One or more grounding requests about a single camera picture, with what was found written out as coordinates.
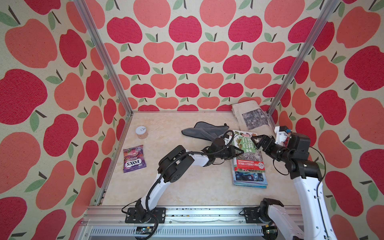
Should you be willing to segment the red green book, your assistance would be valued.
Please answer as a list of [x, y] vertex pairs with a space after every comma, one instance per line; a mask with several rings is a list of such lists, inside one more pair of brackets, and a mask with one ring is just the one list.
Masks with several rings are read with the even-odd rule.
[[251, 140], [251, 137], [257, 137], [258, 135], [244, 131], [234, 131], [234, 133], [233, 146], [244, 152], [233, 159], [235, 172], [264, 173], [266, 169], [262, 152], [255, 147]]

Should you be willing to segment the blue science book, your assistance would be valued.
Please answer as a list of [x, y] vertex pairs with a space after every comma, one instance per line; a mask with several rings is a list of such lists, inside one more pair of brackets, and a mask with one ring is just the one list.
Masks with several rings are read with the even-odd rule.
[[234, 183], [268, 186], [268, 182], [264, 173], [235, 172], [233, 184]]

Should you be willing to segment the yellow picture book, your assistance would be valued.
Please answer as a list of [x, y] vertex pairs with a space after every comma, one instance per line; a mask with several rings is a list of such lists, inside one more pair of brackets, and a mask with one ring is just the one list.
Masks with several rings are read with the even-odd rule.
[[265, 186], [265, 185], [245, 185], [242, 183], [234, 183], [234, 186], [258, 188], [258, 189], [266, 189], [267, 188], [267, 186]]

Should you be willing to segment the grey microfibre cloth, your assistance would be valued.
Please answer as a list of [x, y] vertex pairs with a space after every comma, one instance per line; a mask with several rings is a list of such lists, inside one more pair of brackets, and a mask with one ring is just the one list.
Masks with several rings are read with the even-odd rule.
[[182, 130], [182, 134], [187, 137], [213, 142], [228, 130], [229, 126], [227, 124], [215, 126], [206, 122], [197, 122], [193, 128]]

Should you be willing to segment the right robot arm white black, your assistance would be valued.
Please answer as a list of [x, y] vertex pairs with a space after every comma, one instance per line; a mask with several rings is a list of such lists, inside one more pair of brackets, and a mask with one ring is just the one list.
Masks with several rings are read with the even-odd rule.
[[301, 229], [279, 201], [264, 199], [260, 215], [273, 222], [286, 240], [335, 240], [323, 195], [323, 176], [319, 165], [309, 161], [311, 140], [308, 136], [291, 133], [286, 147], [273, 137], [260, 135], [251, 138], [255, 147], [278, 162], [283, 162], [297, 190], [304, 227]]

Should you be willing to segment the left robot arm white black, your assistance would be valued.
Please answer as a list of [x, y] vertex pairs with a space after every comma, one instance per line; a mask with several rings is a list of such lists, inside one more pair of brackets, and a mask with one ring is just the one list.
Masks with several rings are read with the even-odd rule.
[[232, 145], [232, 140], [215, 139], [202, 151], [188, 151], [182, 145], [175, 147], [159, 162], [158, 174], [148, 193], [135, 205], [139, 218], [145, 219], [156, 208], [158, 201], [171, 184], [179, 180], [191, 166], [209, 167], [217, 158], [231, 160], [244, 151]]

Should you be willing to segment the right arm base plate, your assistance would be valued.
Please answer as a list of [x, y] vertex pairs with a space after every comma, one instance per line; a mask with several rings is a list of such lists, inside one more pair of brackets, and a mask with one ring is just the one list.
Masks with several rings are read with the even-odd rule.
[[273, 224], [273, 220], [268, 215], [268, 209], [271, 207], [280, 207], [270, 205], [266, 207], [243, 208], [242, 213], [247, 224]]

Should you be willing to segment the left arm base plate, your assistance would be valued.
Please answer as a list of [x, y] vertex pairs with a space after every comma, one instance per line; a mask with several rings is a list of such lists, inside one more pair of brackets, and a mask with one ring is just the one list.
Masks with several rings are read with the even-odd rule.
[[[158, 208], [152, 210], [152, 214], [158, 219], [159, 224], [165, 223], [166, 208]], [[126, 224], [154, 224], [156, 221], [146, 210], [137, 210], [137, 208], [128, 208], [126, 215]]]

